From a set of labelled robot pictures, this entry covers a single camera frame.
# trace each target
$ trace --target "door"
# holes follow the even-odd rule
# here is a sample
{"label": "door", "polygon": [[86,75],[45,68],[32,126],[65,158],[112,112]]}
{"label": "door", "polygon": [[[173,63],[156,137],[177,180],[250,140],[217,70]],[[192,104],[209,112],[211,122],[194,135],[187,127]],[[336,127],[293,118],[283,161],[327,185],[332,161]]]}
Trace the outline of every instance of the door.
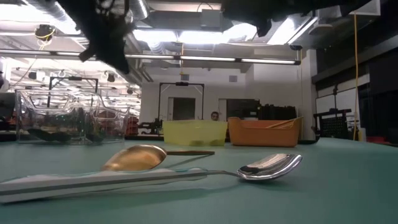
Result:
{"label": "door", "polygon": [[195,119],[195,99],[174,98],[172,115],[174,121]]}

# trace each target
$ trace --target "spoon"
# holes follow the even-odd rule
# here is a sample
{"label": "spoon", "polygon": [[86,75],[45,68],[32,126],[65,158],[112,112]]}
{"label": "spoon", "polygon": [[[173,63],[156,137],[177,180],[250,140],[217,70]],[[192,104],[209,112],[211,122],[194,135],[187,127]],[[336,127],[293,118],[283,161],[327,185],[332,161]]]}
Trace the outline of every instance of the spoon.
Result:
{"label": "spoon", "polygon": [[274,154],[241,167],[236,173],[192,168],[157,169],[145,172],[97,172],[83,175],[33,175],[0,183],[0,202],[21,202],[69,194],[117,190],[142,185],[200,180],[208,175],[226,174],[258,182],[273,180],[292,171],[302,160],[294,154]]}
{"label": "spoon", "polygon": [[213,151],[166,151],[159,146],[137,145],[115,154],[102,170],[149,170],[157,167],[170,156],[204,156],[214,155]]}

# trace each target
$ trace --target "green tabletop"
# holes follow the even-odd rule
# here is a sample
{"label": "green tabletop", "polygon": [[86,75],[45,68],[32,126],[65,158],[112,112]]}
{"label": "green tabletop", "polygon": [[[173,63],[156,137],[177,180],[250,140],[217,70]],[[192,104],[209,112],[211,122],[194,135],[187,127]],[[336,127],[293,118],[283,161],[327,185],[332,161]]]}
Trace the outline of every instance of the green tabletop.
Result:
{"label": "green tabletop", "polygon": [[234,172],[278,152],[301,154],[303,161],[290,174],[265,184],[214,175],[117,193],[0,205],[0,223],[398,223],[398,149],[340,139],[293,149],[142,141],[91,147],[2,143],[0,179],[97,171],[114,153],[143,143],[167,150],[216,151],[202,158],[169,156],[160,167]]}

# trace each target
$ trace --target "silver spoon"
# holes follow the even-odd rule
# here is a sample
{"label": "silver spoon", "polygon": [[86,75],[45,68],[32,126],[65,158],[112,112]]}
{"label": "silver spoon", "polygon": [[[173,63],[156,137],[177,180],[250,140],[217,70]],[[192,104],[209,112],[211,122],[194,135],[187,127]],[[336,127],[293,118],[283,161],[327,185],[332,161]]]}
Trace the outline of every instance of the silver spoon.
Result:
{"label": "silver spoon", "polygon": [[292,171],[302,160],[295,154],[274,154],[241,167],[236,173],[224,170],[149,170],[145,172],[103,171],[86,175],[33,175],[0,183],[0,202],[20,202],[69,194],[109,191],[128,187],[199,180],[208,175],[226,174],[244,180],[272,180]]}

